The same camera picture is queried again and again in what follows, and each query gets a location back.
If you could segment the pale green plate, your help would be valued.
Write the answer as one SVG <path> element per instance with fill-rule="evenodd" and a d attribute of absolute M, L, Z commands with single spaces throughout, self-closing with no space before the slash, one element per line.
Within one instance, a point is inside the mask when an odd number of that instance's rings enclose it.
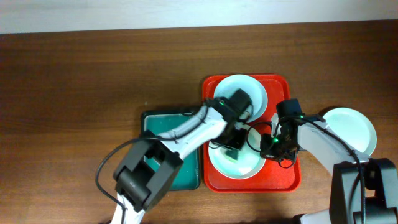
<path fill-rule="evenodd" d="M 351 108 L 334 108 L 327 111 L 323 118 L 329 127 L 350 146 L 371 155 L 377 144 L 376 130 L 370 120 Z"/>

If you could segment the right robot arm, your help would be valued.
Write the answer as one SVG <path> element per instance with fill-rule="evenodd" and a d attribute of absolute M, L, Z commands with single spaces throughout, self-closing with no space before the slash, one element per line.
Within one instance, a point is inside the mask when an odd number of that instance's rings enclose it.
<path fill-rule="evenodd" d="M 373 159 L 350 146 L 319 115 L 305 115 L 296 99 L 276 105 L 263 134 L 260 156 L 297 162 L 308 151 L 331 174 L 328 209 L 294 216 L 295 223 L 397 224 L 397 170 L 389 159 Z"/>

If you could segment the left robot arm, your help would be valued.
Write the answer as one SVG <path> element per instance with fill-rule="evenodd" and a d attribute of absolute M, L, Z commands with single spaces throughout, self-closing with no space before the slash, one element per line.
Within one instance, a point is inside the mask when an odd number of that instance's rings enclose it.
<path fill-rule="evenodd" d="M 206 100 L 194 116 L 170 131 L 146 131 L 130 140 L 131 148 L 113 174 L 117 207 L 112 223 L 140 223 L 169 191 L 183 160 L 204 143 L 237 151 L 242 146 L 235 140 L 237 124 L 251 105 L 250 96 L 238 89 L 228 98 Z"/>

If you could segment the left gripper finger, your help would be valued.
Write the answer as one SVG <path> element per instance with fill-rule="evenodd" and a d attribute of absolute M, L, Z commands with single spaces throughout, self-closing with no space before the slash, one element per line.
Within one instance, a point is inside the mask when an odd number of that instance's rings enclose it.
<path fill-rule="evenodd" d="M 240 151 L 246 141 L 246 129 L 234 129 L 228 141 L 228 148 Z"/>
<path fill-rule="evenodd" d="M 215 141 L 210 141 L 210 149 L 218 149 L 218 148 L 229 150 L 228 146 L 225 144 L 215 142 Z"/>

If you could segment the light blue plate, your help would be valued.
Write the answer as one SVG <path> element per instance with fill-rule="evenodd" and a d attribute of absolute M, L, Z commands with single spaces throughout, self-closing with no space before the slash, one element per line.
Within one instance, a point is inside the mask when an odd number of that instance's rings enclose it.
<path fill-rule="evenodd" d="M 250 96 L 254 106 L 253 109 L 250 108 L 252 116 L 248 119 L 248 123 L 259 119 L 267 108 L 268 95 L 262 84 L 255 78 L 242 74 L 228 76 L 217 84 L 213 96 L 229 98 L 238 89 L 242 89 Z"/>

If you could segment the white plate green stain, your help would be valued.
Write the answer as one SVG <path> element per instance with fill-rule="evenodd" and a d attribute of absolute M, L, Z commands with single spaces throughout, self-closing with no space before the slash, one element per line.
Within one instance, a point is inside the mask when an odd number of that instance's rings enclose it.
<path fill-rule="evenodd" d="M 250 126 L 243 125 L 241 128 L 248 131 Z M 260 143 L 261 135 L 252 128 L 247 132 L 246 141 L 235 162 L 229 161 L 224 156 L 225 149 L 210 149 L 209 143 L 208 153 L 211 164 L 220 174 L 230 179 L 243 180 L 253 177 L 263 168 L 266 161 L 258 152 Z"/>

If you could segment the green yellow sponge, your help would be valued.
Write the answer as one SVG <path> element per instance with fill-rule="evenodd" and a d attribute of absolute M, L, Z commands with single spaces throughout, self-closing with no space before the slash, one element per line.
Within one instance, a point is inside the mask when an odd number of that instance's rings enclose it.
<path fill-rule="evenodd" d="M 239 157 L 239 151 L 238 150 L 229 150 L 227 149 L 224 152 L 224 156 L 231 162 L 235 162 L 238 160 Z"/>

